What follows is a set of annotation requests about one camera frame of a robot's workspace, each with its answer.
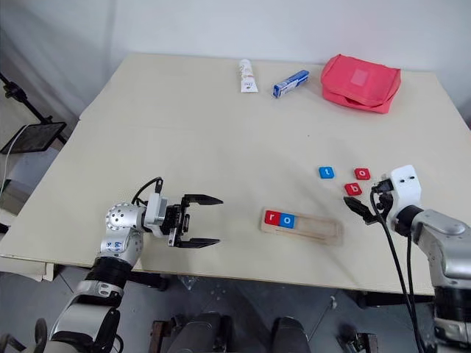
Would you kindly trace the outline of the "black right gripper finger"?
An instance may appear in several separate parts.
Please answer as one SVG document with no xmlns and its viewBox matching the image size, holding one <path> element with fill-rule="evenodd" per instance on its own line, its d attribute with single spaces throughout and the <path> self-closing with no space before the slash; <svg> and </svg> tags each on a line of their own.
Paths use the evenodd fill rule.
<svg viewBox="0 0 471 353">
<path fill-rule="evenodd" d="M 374 224 L 377 222 L 377 216 L 373 215 L 370 209 L 364 204 L 354 204 L 350 209 L 357 215 L 361 216 L 365 224 Z"/>
<path fill-rule="evenodd" d="M 363 204 L 360 200 L 356 199 L 352 196 L 345 196 L 343 198 L 344 203 L 348 206 L 348 208 L 356 213 L 357 215 L 371 215 L 371 211 L 368 206 Z"/>
</svg>

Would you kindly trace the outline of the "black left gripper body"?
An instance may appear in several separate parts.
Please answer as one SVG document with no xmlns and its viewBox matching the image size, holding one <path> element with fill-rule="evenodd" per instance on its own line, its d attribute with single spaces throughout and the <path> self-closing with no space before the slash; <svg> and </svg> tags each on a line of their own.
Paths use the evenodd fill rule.
<svg viewBox="0 0 471 353">
<path fill-rule="evenodd" d="M 189 215 L 186 209 L 189 207 L 188 199 L 182 199 L 180 204 L 170 205 L 166 208 L 165 219 L 160 226 L 160 231 L 168 237 L 167 245 L 171 247 L 189 247 L 189 240 L 182 240 L 183 233 L 188 230 Z"/>
</svg>

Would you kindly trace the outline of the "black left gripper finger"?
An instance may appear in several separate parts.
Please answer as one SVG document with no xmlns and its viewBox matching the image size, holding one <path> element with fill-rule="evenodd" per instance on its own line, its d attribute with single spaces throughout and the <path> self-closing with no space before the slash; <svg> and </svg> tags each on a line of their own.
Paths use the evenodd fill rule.
<svg viewBox="0 0 471 353">
<path fill-rule="evenodd" d="M 185 194 L 182 197 L 181 205 L 184 207 L 188 207 L 192 203 L 209 206 L 223 204 L 224 202 L 220 199 L 205 194 Z"/>
<path fill-rule="evenodd" d="M 181 249 L 201 249 L 219 243 L 219 239 L 212 238 L 192 238 L 190 240 L 179 240 L 177 247 Z"/>
</svg>

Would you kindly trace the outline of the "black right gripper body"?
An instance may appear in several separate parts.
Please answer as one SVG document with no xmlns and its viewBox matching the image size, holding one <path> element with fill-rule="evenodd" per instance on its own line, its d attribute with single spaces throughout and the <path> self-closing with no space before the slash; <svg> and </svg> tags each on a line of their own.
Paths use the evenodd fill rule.
<svg viewBox="0 0 471 353">
<path fill-rule="evenodd" d="M 378 221 L 385 222 L 393 206 L 394 186 L 390 178 L 383 179 L 372 186 L 370 203 Z"/>
</svg>

